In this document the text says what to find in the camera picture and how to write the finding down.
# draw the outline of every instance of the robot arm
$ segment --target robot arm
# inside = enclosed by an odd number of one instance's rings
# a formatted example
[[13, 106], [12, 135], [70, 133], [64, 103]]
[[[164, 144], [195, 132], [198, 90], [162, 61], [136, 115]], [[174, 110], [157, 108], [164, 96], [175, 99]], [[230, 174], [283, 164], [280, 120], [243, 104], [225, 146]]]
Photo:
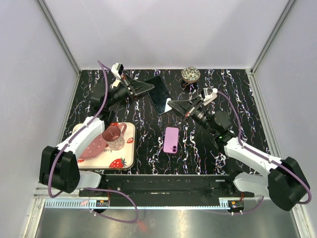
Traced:
[[154, 85], [133, 80], [127, 74], [123, 73], [123, 65], [116, 63], [112, 66], [111, 72], [119, 80], [116, 87], [109, 90], [106, 105], [101, 113], [88, 125], [88, 122], [98, 112], [105, 98], [105, 88], [97, 85], [93, 89], [91, 96], [92, 109], [90, 116], [87, 117], [81, 127], [85, 127], [76, 137], [73, 135], [58, 144], [55, 148], [47, 146], [42, 151], [42, 160], [40, 168], [40, 183], [48, 185], [50, 172], [53, 162], [58, 153], [68, 145], [54, 168], [52, 187], [67, 193], [73, 192], [76, 188], [98, 187], [101, 181], [101, 175], [92, 171], [80, 171], [77, 165], [77, 159], [89, 144], [100, 135], [110, 125], [113, 120], [114, 112], [108, 108], [116, 103], [120, 103], [128, 96], [136, 98], [142, 96], [151, 89]]
[[289, 169], [309, 188], [299, 164], [291, 157], [282, 160], [247, 143], [242, 142], [241, 145], [239, 139], [229, 130], [231, 121], [228, 113], [217, 111], [213, 115], [205, 110], [205, 106], [216, 98], [215, 94], [217, 94], [216, 89], [205, 88], [193, 100], [170, 101], [168, 104], [179, 116], [185, 119], [191, 117], [206, 129], [212, 135], [212, 142], [220, 152], [243, 162], [260, 174], [239, 173], [233, 181], [239, 191], [270, 197], [281, 209], [291, 210], [304, 197], [306, 189], [278, 165]]

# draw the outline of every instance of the metal floor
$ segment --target metal floor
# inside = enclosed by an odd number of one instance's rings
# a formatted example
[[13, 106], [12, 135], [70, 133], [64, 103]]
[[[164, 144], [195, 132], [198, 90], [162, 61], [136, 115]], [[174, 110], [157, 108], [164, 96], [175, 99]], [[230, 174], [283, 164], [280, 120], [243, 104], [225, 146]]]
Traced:
[[[256, 205], [246, 201], [246, 210]], [[119, 219], [134, 219], [133, 210], [108, 210]], [[201, 210], [140, 210], [140, 222], [125, 224], [94, 217], [89, 210], [43, 210], [36, 238], [297, 238], [292, 213], [270, 200], [251, 214], [217, 215]]]

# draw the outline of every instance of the black smartphone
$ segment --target black smartphone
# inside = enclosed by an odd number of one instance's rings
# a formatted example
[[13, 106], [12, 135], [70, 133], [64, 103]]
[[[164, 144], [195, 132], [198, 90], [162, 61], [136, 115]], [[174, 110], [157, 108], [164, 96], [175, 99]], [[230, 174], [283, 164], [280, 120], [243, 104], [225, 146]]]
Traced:
[[163, 113], [167, 113], [168, 111], [172, 110], [172, 108], [167, 104], [169, 101], [171, 101], [171, 98], [162, 79], [159, 76], [156, 76], [146, 80], [145, 82], [155, 86], [154, 89], [148, 92], [148, 95], [156, 112], [159, 115], [162, 115]]

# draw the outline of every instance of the gray wall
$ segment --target gray wall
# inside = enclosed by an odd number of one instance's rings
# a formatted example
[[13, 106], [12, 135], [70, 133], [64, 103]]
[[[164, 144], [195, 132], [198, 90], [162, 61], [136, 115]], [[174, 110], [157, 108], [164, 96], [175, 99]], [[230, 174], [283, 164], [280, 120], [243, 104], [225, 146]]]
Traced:
[[317, 228], [317, 1], [299, 0], [256, 77], [283, 157], [300, 163], [313, 193]]
[[16, 238], [75, 73], [34, 0], [0, 1], [0, 237]]
[[287, 0], [45, 0], [83, 69], [250, 68]]

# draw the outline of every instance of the black marble surface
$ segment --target black marble surface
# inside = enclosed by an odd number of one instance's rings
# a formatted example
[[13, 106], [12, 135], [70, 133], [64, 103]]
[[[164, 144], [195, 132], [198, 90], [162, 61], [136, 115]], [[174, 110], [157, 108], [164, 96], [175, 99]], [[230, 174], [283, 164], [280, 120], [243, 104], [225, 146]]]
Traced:
[[[245, 70], [242, 69], [200, 69], [198, 83], [187, 84], [181, 79], [181, 70], [125, 70], [132, 78], [145, 81], [160, 75], [168, 88], [172, 100], [188, 100], [200, 94], [204, 87], [215, 87], [224, 92], [238, 111], [242, 122], [243, 140], [256, 148], [269, 152], [260, 116]], [[108, 83], [114, 76], [107, 72]], [[83, 70], [67, 121], [64, 138], [73, 127], [84, 121], [90, 110], [90, 93], [97, 83], [104, 83], [101, 70]], [[137, 100], [126, 99], [112, 108], [116, 112], [114, 121], [127, 121], [135, 124], [137, 145], [135, 164], [125, 171], [105, 171], [107, 174], [224, 174], [226, 156], [219, 153], [211, 143], [211, 136], [193, 120], [184, 121], [173, 111], [157, 115], [148, 95]], [[209, 110], [229, 112], [233, 121], [232, 130], [237, 134], [238, 127], [229, 103], [221, 97], [209, 105]], [[167, 126], [179, 128], [179, 144], [176, 154], [163, 152], [164, 132]], [[246, 172], [252, 170], [241, 162], [230, 160]]]

